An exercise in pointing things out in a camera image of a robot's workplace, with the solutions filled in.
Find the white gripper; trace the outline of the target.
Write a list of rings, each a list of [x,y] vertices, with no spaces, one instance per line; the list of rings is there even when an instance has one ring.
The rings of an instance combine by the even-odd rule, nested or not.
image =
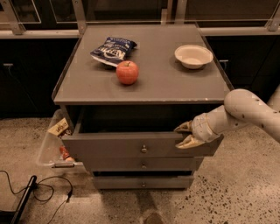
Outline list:
[[[210,128],[206,113],[195,116],[192,121],[181,123],[174,131],[192,132],[192,135],[188,135],[182,142],[176,144],[178,149],[190,149],[203,143],[210,143],[220,136]]]

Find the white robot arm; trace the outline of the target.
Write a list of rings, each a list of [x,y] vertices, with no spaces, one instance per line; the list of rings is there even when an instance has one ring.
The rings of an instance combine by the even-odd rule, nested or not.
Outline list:
[[[176,147],[189,149],[210,143],[224,131],[238,130],[248,124],[255,125],[280,142],[280,113],[252,92],[235,89],[225,96],[218,108],[181,123],[174,131],[189,132],[189,135]]]

